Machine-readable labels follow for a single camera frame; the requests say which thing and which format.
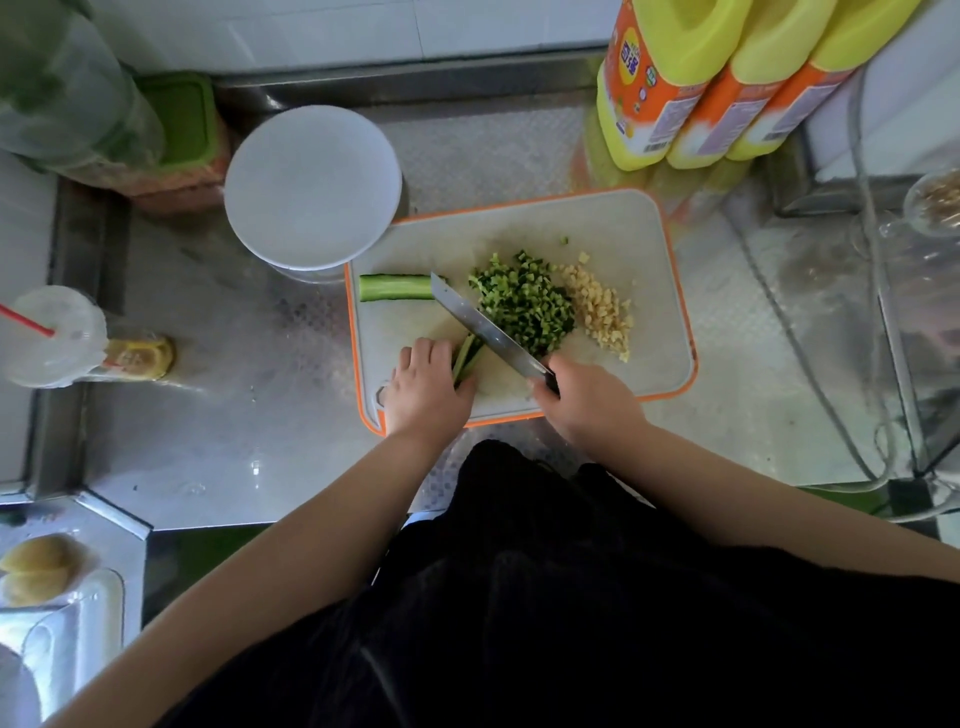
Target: black clothing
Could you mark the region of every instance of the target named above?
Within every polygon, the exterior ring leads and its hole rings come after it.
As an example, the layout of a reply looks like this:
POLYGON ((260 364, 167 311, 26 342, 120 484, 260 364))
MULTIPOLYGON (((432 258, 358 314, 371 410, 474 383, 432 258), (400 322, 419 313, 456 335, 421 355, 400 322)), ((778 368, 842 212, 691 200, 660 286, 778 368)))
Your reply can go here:
POLYGON ((570 482, 487 441, 372 586, 249 648, 159 725, 889 721, 952 689, 928 633, 958 603, 933 579, 711 546, 599 466, 570 482))

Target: cucumber piece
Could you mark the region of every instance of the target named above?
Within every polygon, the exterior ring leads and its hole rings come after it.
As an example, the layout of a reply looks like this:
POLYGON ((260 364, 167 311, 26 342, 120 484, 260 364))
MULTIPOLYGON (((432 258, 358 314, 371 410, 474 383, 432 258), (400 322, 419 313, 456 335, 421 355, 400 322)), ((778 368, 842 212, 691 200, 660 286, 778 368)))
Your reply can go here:
POLYGON ((460 384, 473 371, 483 347, 484 344, 480 339, 472 333, 467 334, 467 338, 464 339, 464 343, 460 345, 460 349, 457 350, 457 355, 453 359, 454 386, 460 384))
POLYGON ((430 277, 420 275, 377 274, 361 276, 357 292, 360 295, 361 303, 403 299, 433 300, 433 293, 430 291, 430 277))

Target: forearm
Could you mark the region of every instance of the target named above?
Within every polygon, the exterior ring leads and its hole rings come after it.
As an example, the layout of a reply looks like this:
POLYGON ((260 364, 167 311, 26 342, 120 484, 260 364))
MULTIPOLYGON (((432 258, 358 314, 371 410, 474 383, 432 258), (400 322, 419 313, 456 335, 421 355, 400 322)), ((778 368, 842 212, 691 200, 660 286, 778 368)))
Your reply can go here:
POLYGON ((246 647, 354 594, 440 452, 385 439, 171 604, 50 725, 151 726, 246 647))
POLYGON ((783 485, 648 425, 605 453, 612 473, 716 544, 776 546, 822 566, 960 582, 960 552, 783 485))

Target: minced garlic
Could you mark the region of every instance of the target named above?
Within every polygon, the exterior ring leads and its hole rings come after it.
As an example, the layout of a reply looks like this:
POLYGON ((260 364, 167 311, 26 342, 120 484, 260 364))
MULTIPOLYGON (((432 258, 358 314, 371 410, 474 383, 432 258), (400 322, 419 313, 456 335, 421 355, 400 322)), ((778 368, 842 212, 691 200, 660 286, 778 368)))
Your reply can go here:
MULTIPOLYGON (((589 256, 580 255, 589 260, 589 256)), ((560 274, 581 325, 601 349, 616 352, 621 361, 630 359, 630 329, 634 317, 627 313, 630 300, 621 302, 612 288, 604 288, 582 265, 561 266, 560 274)))

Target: green lid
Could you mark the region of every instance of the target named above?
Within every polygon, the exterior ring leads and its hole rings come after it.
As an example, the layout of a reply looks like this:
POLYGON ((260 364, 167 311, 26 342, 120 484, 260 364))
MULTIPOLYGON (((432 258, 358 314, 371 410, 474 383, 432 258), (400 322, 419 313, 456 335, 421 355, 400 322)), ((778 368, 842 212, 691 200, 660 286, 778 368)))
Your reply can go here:
POLYGON ((183 71, 143 76, 136 85, 156 111, 167 137, 159 172, 179 172, 209 164, 220 151, 220 128, 213 85, 199 73, 183 71))

